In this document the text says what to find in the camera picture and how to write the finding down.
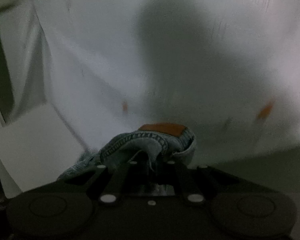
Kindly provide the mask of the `blue denim jeans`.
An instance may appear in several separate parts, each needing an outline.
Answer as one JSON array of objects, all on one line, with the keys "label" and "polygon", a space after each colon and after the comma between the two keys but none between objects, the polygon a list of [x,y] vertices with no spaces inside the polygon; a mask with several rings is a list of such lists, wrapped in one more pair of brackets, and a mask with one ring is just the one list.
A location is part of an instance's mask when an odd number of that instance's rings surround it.
[{"label": "blue denim jeans", "polygon": [[84,152],[58,179],[74,177],[98,165],[118,170],[132,161],[152,170],[170,161],[187,166],[196,146],[196,136],[184,125],[145,124],[115,136],[97,152]]}]

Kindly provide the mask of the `white carrot-print storage bag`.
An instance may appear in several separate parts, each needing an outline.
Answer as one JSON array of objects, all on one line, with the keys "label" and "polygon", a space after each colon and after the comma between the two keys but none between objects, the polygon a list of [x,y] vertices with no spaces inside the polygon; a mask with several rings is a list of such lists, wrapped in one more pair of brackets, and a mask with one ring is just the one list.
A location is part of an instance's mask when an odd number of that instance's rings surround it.
[{"label": "white carrot-print storage bag", "polygon": [[192,166],[300,194],[300,0],[0,0],[0,42],[19,190],[173,122],[196,134]]}]

